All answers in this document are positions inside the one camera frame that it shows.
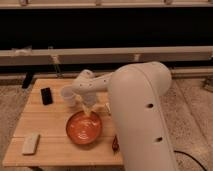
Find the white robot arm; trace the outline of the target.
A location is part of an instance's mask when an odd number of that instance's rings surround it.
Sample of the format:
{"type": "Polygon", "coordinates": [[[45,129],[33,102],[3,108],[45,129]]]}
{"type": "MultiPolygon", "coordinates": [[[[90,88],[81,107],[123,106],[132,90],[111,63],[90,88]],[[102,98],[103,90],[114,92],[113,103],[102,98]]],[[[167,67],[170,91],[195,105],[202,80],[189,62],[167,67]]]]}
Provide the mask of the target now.
{"type": "Polygon", "coordinates": [[[129,64],[96,78],[81,72],[73,81],[79,95],[108,92],[125,171],[179,171],[159,99],[171,81],[160,62],[129,64]]]}

